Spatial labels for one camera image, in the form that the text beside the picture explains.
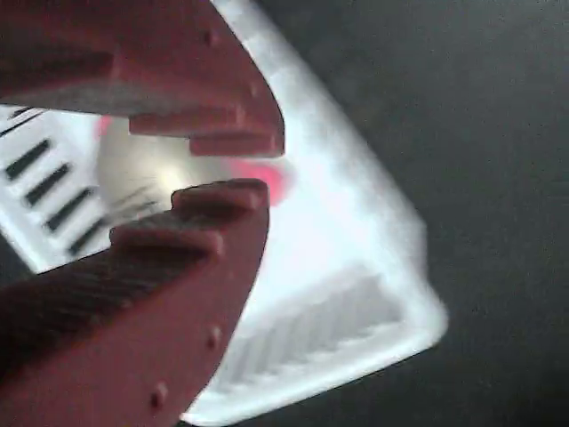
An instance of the rivet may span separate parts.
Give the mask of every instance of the rivet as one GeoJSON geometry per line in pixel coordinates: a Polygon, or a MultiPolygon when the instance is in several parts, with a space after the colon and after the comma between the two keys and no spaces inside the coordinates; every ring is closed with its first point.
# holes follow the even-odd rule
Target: rivet
{"type": "Polygon", "coordinates": [[[207,347],[211,350],[217,349],[221,344],[221,336],[221,328],[219,326],[212,326],[207,338],[207,347]]]}
{"type": "Polygon", "coordinates": [[[250,83],[249,93],[253,98],[257,98],[257,96],[259,95],[259,86],[257,86],[255,83],[250,83]]]}
{"type": "Polygon", "coordinates": [[[220,35],[212,30],[204,32],[204,43],[210,47],[216,47],[220,44],[220,35]]]}

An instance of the ventilation slot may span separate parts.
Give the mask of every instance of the ventilation slot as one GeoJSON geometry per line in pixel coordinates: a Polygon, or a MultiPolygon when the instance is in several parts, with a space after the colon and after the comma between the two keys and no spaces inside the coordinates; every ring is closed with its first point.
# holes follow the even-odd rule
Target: ventilation slot
{"type": "Polygon", "coordinates": [[[41,116],[41,115],[42,115],[42,113],[37,113],[37,114],[35,114],[34,116],[29,117],[29,118],[27,118],[26,120],[22,120],[21,122],[19,122],[18,124],[14,125],[14,126],[12,126],[12,127],[9,127],[9,128],[6,129],[5,131],[0,132],[0,138],[6,136],[8,133],[10,133],[10,132],[12,132],[12,131],[15,131],[15,130],[18,129],[19,127],[25,125],[25,124],[28,123],[28,122],[31,122],[33,119],[35,119],[36,117],[39,117],[39,116],[41,116]]]}
{"type": "Polygon", "coordinates": [[[22,114],[27,113],[28,111],[30,111],[32,108],[31,107],[26,107],[24,109],[17,109],[16,111],[14,111],[13,113],[11,113],[10,118],[14,119],[16,117],[21,116],[22,114]]]}
{"type": "Polygon", "coordinates": [[[57,213],[55,213],[45,226],[55,231],[77,208],[93,193],[93,189],[84,189],[69,200],[57,213]]]}
{"type": "Polygon", "coordinates": [[[95,238],[97,233],[104,229],[108,225],[108,219],[106,217],[100,218],[93,223],[91,227],[87,229],[73,244],[69,247],[68,252],[71,256],[77,256],[81,249],[83,249],[91,240],[95,238]]]}
{"type": "Polygon", "coordinates": [[[18,160],[6,167],[5,172],[8,178],[11,181],[16,180],[26,169],[36,162],[38,158],[45,154],[51,146],[52,144],[49,140],[43,140],[18,160]]]}
{"type": "Polygon", "coordinates": [[[50,176],[37,184],[27,195],[26,200],[33,206],[44,197],[55,184],[63,179],[71,170],[69,164],[61,166],[55,170],[50,176]]]}

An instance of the red gripper jaw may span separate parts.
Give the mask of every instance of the red gripper jaw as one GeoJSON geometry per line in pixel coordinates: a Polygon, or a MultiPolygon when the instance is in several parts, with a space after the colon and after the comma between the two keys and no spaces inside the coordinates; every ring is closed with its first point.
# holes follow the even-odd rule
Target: red gripper jaw
{"type": "Polygon", "coordinates": [[[130,118],[196,155],[278,156],[281,112],[207,0],[0,0],[0,103],[130,118]]]}
{"type": "Polygon", "coordinates": [[[236,180],[172,201],[0,290],[0,425],[171,426],[209,382],[260,266],[268,192],[236,180]]]}

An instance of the white container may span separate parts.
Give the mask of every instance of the white container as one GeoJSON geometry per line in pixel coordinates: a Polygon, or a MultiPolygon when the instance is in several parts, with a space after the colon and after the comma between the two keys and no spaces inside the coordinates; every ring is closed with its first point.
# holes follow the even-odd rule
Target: white container
{"type": "MultiPolygon", "coordinates": [[[[260,274],[228,351],[182,415],[201,426],[236,423],[411,357],[436,343],[447,321],[426,279],[425,230],[413,207],[262,13],[248,0],[214,3],[284,112],[286,155],[261,164],[276,168],[289,185],[271,209],[260,274]]],[[[11,118],[16,111],[0,108],[0,135],[39,112],[11,118]]],[[[109,191],[98,190],[94,173],[96,120],[44,112],[0,137],[0,227],[33,271],[108,246],[105,225],[77,253],[68,250],[100,218],[110,224],[116,215],[115,200],[103,199],[100,194],[109,191]],[[10,179],[6,168],[44,139],[52,141],[49,152],[10,179]],[[71,165],[70,171],[30,205],[30,189],[62,165],[71,165]],[[92,189],[88,203],[50,231],[46,222],[86,188],[92,189]]],[[[148,149],[150,140],[137,138],[138,147],[148,149]]],[[[126,136],[125,141],[133,142],[126,136]]],[[[145,168],[145,181],[132,184],[136,189],[154,182],[160,206],[168,203],[172,186],[200,180],[169,160],[179,159],[180,149],[186,152],[174,143],[161,142],[172,153],[153,156],[156,164],[145,168]]],[[[113,180],[121,180],[116,165],[110,167],[113,180]]],[[[207,164],[208,173],[215,167],[207,164]]],[[[227,171],[219,172],[227,177],[227,171]]],[[[123,181],[137,181],[134,176],[139,175],[125,171],[123,181]]]]}

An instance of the dark background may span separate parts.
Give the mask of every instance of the dark background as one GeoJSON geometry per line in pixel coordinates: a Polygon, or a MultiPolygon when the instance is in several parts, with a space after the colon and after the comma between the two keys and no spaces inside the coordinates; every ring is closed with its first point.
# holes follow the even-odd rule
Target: dark background
{"type": "Polygon", "coordinates": [[[569,425],[569,2],[258,3],[428,224],[450,327],[242,425],[569,425]]]}

